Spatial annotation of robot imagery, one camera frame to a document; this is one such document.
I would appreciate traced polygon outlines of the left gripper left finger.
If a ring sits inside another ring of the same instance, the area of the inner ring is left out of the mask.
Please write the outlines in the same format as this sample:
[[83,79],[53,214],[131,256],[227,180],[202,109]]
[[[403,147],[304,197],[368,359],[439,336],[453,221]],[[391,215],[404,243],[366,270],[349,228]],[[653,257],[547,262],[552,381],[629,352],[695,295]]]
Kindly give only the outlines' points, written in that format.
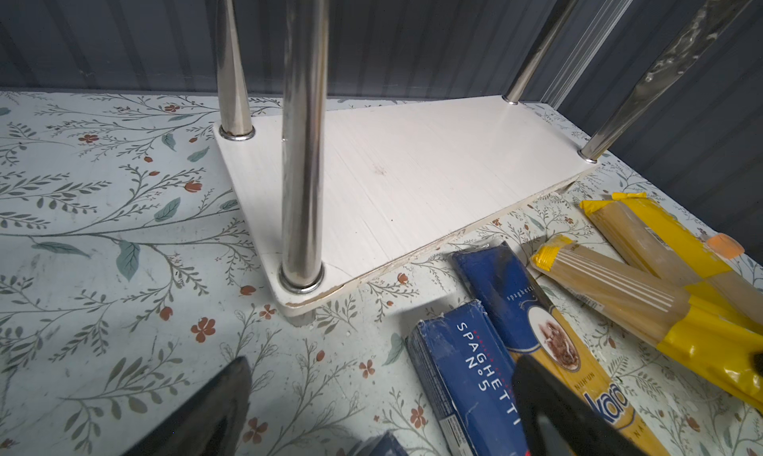
[[245,357],[227,364],[127,455],[232,455],[248,414],[252,374]]

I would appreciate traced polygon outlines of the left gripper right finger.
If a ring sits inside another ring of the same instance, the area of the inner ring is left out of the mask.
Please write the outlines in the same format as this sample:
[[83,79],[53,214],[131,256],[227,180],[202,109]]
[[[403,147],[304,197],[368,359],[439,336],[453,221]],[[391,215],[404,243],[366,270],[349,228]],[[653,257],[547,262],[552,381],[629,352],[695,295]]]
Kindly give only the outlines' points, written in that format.
[[512,386],[532,455],[643,453],[533,357],[516,361]]

